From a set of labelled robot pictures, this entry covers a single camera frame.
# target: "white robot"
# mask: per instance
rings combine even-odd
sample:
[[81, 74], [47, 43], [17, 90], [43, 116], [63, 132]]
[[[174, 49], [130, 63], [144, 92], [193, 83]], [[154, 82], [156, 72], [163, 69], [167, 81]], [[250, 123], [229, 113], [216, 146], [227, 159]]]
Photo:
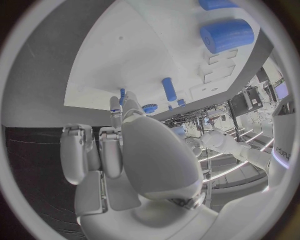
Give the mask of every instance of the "white robot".
[[[276, 130], [282, 121], [295, 122], [291, 102], [285, 98], [274, 112]], [[117, 97], [111, 98], [110, 109], [112, 127], [99, 133], [100, 157], [90, 126], [69, 124], [61, 137], [63, 173], [77, 185], [75, 213], [89, 240], [228, 239], [230, 232], [220, 237], [216, 228], [226, 228], [235, 215], [243, 214], [246, 200], [228, 203], [219, 214], [202, 204], [204, 179], [196, 156], [203, 148], [233, 154], [264, 169], [270, 189], [288, 167], [292, 146], [287, 141], [276, 140], [275, 151], [268, 154], [214, 128], [186, 144], [166, 125], [147, 117], [129, 91], [122, 113]], [[293, 130], [275, 134], [293, 139]], [[234, 222], [237, 227], [256, 213], [247, 214]]]

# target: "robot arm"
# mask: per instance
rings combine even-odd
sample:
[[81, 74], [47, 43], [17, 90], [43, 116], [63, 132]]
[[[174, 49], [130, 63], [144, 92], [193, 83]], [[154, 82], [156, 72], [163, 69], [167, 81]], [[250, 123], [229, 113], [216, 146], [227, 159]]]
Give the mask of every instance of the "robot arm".
[[222, 154], [232, 154], [236, 159], [249, 163], [269, 172], [271, 155], [252, 149], [246, 142], [237, 142], [231, 135], [214, 128], [206, 132], [201, 138], [202, 146]]

